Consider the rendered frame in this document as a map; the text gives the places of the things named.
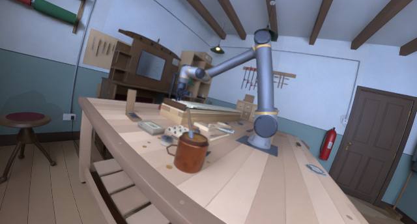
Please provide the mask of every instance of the power outlet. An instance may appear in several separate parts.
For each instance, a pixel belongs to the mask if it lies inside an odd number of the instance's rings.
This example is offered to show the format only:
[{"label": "power outlet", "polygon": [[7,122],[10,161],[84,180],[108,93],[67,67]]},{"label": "power outlet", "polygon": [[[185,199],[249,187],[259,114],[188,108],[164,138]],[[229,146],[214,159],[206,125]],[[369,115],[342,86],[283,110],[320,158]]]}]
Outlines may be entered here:
[{"label": "power outlet", "polygon": [[63,120],[76,120],[76,115],[73,113],[64,113]]}]

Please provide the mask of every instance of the white ceiling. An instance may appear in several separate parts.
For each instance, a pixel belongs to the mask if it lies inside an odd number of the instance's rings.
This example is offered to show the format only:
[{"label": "white ceiling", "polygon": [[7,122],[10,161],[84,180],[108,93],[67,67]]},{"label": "white ceiling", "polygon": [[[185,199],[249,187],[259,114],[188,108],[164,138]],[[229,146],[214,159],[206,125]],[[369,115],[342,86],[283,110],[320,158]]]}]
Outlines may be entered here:
[{"label": "white ceiling", "polygon": [[[180,0],[207,26],[204,19]],[[217,0],[200,0],[228,35],[237,35],[235,28]],[[390,0],[333,0],[318,38],[352,42],[362,29]],[[268,12],[265,0],[230,0],[246,34],[265,28]],[[276,0],[278,34],[309,38],[322,0]],[[367,43],[402,46],[417,38],[417,0],[375,33]]]}]

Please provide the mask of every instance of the brown door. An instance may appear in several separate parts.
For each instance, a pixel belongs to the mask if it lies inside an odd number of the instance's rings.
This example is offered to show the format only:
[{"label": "brown door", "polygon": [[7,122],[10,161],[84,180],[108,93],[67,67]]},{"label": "brown door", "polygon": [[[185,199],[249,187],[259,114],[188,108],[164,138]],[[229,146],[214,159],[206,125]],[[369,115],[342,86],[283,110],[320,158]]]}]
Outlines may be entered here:
[{"label": "brown door", "polygon": [[413,101],[363,90],[356,94],[330,175],[346,194],[373,203],[394,161]]}]

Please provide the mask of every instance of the fire extinguisher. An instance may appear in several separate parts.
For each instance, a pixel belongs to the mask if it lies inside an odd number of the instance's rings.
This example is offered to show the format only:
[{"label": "fire extinguisher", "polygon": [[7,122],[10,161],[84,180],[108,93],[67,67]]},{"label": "fire extinguisher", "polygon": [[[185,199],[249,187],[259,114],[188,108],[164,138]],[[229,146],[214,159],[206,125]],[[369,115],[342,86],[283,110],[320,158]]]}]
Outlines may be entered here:
[{"label": "fire extinguisher", "polygon": [[335,128],[333,127],[333,129],[327,131],[326,137],[324,138],[324,143],[321,144],[321,152],[319,157],[322,160],[327,160],[330,155],[330,152],[332,151],[332,147],[337,136],[337,133],[334,129]]}]

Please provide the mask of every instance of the stool seat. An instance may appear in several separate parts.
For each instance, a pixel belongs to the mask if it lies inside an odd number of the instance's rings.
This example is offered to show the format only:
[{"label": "stool seat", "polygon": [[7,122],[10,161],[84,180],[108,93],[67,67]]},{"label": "stool seat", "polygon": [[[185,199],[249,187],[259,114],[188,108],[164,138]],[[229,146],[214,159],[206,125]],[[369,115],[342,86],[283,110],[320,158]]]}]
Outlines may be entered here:
[{"label": "stool seat", "polygon": [[12,128],[32,128],[51,122],[48,115],[41,113],[11,113],[0,116],[0,125]]},{"label": "stool seat", "polygon": [[17,145],[13,150],[12,155],[8,159],[5,172],[2,177],[0,177],[0,183],[7,181],[7,175],[12,167],[14,158],[16,157],[18,151],[20,150],[19,159],[24,159],[25,157],[25,145],[29,143],[34,143],[36,147],[45,155],[46,159],[50,162],[51,166],[56,165],[52,161],[50,155],[45,151],[45,149],[40,145],[38,140],[36,140],[35,132],[32,127],[43,126],[51,121],[51,118],[48,115],[41,113],[11,113],[7,115],[0,116],[0,125],[12,128],[20,128],[20,131],[17,136]]}]

